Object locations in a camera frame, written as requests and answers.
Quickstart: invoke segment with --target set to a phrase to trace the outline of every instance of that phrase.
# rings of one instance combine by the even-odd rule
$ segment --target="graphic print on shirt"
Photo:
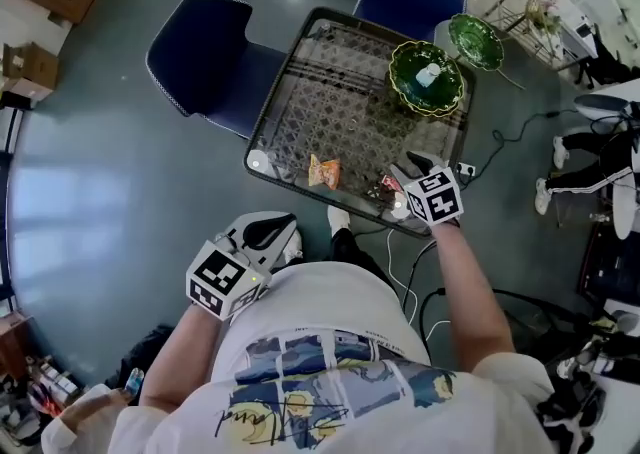
[[[282,354],[278,337],[263,338],[247,346],[250,367],[235,375],[236,382],[250,385],[280,377],[276,360]]]
[[[310,333],[247,347],[250,366],[235,375],[239,386],[216,437],[315,449],[350,421],[392,402],[411,399],[414,407],[428,408],[453,397],[452,372],[409,362],[365,336]]]
[[[345,425],[349,410],[326,371],[282,380],[285,431],[299,449],[315,448]]]

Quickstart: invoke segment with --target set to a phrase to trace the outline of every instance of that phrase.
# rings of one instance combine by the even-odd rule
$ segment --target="shoe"
[[[551,193],[547,190],[547,181],[539,178],[536,181],[536,201],[535,206],[538,214],[544,216],[551,203]]]
[[[327,217],[329,218],[329,226],[331,227],[331,237],[336,235],[338,231],[343,228],[349,230],[351,219],[349,218],[349,213],[346,210],[329,205],[329,208],[327,209]]]
[[[564,166],[564,161],[569,158],[569,151],[562,144],[562,138],[556,136],[553,138],[553,164],[559,170]]]
[[[287,264],[294,258],[302,258],[302,236],[298,229],[293,232],[293,235],[284,247],[282,254],[284,255],[284,261]]]

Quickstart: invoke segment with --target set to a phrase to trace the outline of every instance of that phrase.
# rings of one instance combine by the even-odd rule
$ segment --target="black pants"
[[[370,273],[375,274],[389,287],[393,289],[393,285],[389,282],[387,275],[384,274],[382,269],[378,267],[371,255],[362,251],[356,244],[356,240],[348,228],[342,228],[336,232],[336,235],[331,239],[331,249],[329,256],[325,259],[332,262],[346,262],[347,264],[354,264],[366,269]],[[295,266],[297,264],[304,264],[305,260],[302,258],[294,258],[284,267],[276,269],[275,272],[284,269],[285,267]]]
[[[631,173],[632,133],[593,134],[585,132],[562,138],[567,150],[578,148],[599,155],[591,166],[547,180],[553,193],[593,193],[601,187]]]

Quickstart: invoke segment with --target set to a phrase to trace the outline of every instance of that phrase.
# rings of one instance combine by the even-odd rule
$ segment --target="mesh tabletop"
[[[408,150],[449,164],[457,161],[473,74],[460,66],[465,94],[451,115],[412,112],[389,81],[391,54],[407,40],[343,13],[314,10],[256,124],[245,157],[247,169],[385,226],[427,236],[428,227],[420,220],[399,220],[391,214],[395,193],[382,180],[391,175],[392,163],[419,174],[406,156]],[[340,161],[336,190],[325,184],[309,186],[311,154],[321,162]]]

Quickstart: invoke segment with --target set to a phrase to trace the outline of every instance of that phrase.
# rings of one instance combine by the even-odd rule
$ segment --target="green glass bowl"
[[[482,70],[497,70],[504,60],[504,48],[491,26],[477,17],[454,15],[449,36],[460,55]]]
[[[440,67],[440,75],[427,88],[416,74],[430,63]],[[393,89],[409,108],[423,116],[446,116],[464,95],[464,82],[456,62],[429,42],[405,42],[393,51],[389,63]]]

